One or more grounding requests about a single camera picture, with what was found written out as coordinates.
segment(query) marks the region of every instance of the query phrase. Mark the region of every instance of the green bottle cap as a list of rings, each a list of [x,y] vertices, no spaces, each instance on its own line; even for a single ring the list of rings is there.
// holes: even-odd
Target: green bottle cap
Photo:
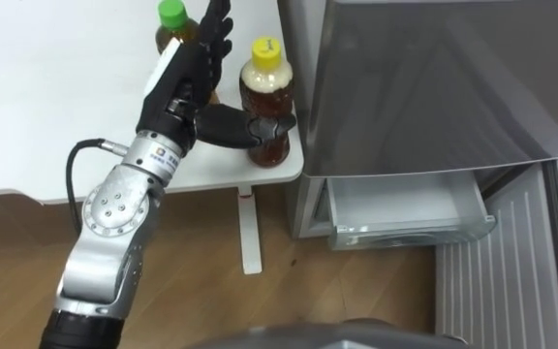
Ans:
[[[159,4],[161,24],[168,29],[180,29],[189,17],[181,0],[163,0]]]

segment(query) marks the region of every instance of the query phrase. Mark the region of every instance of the white table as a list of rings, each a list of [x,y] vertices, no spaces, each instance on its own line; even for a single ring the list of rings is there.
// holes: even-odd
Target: white table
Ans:
[[[76,142],[131,142],[142,91],[158,59],[156,3],[0,1],[0,194],[64,203],[65,163]],[[201,18],[208,1],[185,3],[191,17]],[[233,51],[224,61],[217,93],[222,102],[239,107],[238,75],[251,43],[260,35],[283,35],[274,0],[232,0],[230,16]],[[300,174],[303,156],[296,129],[290,142],[288,159],[271,170],[252,165],[244,151],[197,143],[167,189],[239,188],[246,273],[262,269],[251,186]],[[80,153],[74,170],[78,199],[119,160],[99,150]]]

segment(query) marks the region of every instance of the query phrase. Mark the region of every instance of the brown liquid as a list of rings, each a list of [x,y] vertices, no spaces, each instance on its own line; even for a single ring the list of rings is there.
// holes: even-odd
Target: brown liquid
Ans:
[[[184,26],[178,30],[170,30],[164,26],[160,26],[159,30],[156,31],[156,48],[159,53],[163,53],[167,45],[170,44],[171,38],[175,38],[180,43],[186,43],[195,39],[195,35],[198,32],[200,25],[192,19],[184,24]],[[210,94],[210,104],[219,104],[219,97],[215,91]]]
[[[271,93],[261,93],[249,88],[240,79],[240,96],[242,108],[260,117],[278,117],[290,114],[293,103],[293,84]],[[288,135],[249,149],[251,161],[262,167],[273,167],[281,164],[290,153]]]

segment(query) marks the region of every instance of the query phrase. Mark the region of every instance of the refrigerator door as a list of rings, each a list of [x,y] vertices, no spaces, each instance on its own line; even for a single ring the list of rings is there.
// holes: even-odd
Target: refrigerator door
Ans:
[[[558,162],[485,201],[494,231],[436,252],[436,333],[476,348],[558,348]]]
[[[558,157],[558,0],[279,4],[306,175]]]

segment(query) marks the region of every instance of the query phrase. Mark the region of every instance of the refrigerator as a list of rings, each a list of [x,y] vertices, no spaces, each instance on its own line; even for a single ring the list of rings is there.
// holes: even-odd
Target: refrigerator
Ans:
[[[436,244],[438,333],[558,348],[558,0],[278,4],[293,237]]]

